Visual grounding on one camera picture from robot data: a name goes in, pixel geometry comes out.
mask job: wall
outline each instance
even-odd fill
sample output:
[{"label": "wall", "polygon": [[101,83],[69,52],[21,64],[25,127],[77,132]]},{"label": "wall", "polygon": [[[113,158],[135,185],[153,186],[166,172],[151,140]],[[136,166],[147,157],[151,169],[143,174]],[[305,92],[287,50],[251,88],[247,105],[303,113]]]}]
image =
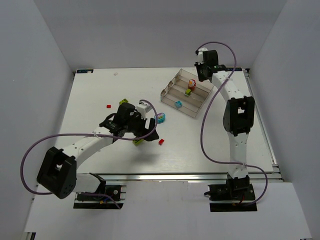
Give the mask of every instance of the wall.
[{"label": "wall", "polygon": [[251,69],[280,170],[320,240],[320,1],[289,0]]},{"label": "wall", "polygon": [[[249,68],[286,0],[35,0],[72,70],[192,67],[207,41]],[[220,62],[232,55],[214,46]]]},{"label": "wall", "polygon": [[[58,131],[73,76],[32,0],[0,2],[0,33],[0,235],[17,240],[33,197],[20,180],[21,158],[33,142]],[[32,188],[53,143],[42,144],[27,159]]]}]

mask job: robotic arm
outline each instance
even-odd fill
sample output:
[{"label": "robotic arm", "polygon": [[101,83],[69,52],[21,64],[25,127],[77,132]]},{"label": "robotic arm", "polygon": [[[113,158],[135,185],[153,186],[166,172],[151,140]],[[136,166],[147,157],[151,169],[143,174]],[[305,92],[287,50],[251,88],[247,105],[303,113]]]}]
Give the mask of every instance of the robotic arm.
[{"label": "robotic arm", "polygon": [[[86,136],[62,149],[50,148],[45,154],[37,182],[59,199],[66,198],[71,192],[104,194],[106,181],[103,178],[96,174],[77,174],[77,168],[94,153],[117,141],[99,135],[123,137],[125,133],[133,133],[139,138],[150,133],[156,124],[156,120],[151,118],[149,127],[145,128],[146,114],[150,109],[151,106],[144,102],[140,102],[137,107],[122,103],[117,113],[107,116],[93,131],[94,136]],[[147,142],[157,139],[159,136],[156,131],[144,138]]]},{"label": "robotic arm", "polygon": [[[195,63],[195,67],[199,81],[209,80],[219,88],[225,79],[219,79],[213,74],[226,71],[227,68],[219,65],[217,51],[204,47],[196,54],[198,62]],[[231,79],[224,85],[220,93],[226,102],[223,127],[229,137],[230,161],[242,163],[242,165],[229,165],[226,185],[221,191],[234,199],[242,196],[250,186],[248,170],[244,164],[247,163],[247,139],[254,124],[255,100],[252,96],[244,96]]]}]

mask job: small red cube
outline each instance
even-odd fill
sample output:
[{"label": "small red cube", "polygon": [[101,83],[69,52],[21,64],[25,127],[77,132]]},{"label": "small red cube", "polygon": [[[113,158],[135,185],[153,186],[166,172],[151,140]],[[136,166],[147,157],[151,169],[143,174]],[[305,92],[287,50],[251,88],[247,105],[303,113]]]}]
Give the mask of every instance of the small red cube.
[{"label": "small red cube", "polygon": [[159,145],[162,145],[163,143],[164,143],[164,139],[161,139],[160,141],[159,141]]}]

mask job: green block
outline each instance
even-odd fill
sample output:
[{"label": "green block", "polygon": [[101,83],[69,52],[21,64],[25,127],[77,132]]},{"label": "green block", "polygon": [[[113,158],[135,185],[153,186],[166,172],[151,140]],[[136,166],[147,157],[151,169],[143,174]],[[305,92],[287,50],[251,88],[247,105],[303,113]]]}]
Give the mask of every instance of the green block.
[{"label": "green block", "polygon": [[128,103],[129,101],[127,99],[123,99],[119,102],[119,105],[123,104],[123,103]]},{"label": "green block", "polygon": [[188,96],[190,96],[190,94],[191,94],[191,89],[187,89],[187,90],[185,90],[185,95],[188,95]]},{"label": "green block", "polygon": [[133,143],[135,146],[138,146],[138,145],[141,144],[143,141],[144,141],[144,139],[133,140],[132,143]]}]

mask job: blue object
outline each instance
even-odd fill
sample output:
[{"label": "blue object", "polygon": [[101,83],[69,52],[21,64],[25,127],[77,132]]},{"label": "blue object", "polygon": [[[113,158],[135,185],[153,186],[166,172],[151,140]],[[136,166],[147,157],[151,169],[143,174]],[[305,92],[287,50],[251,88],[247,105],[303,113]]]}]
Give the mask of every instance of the blue object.
[{"label": "blue object", "polygon": [[176,101],[176,102],[174,103],[174,105],[176,106],[177,109],[179,109],[179,108],[182,107],[182,102]]},{"label": "blue object", "polygon": [[161,124],[166,120],[166,115],[163,112],[158,113],[157,116],[158,116],[158,124]]}]

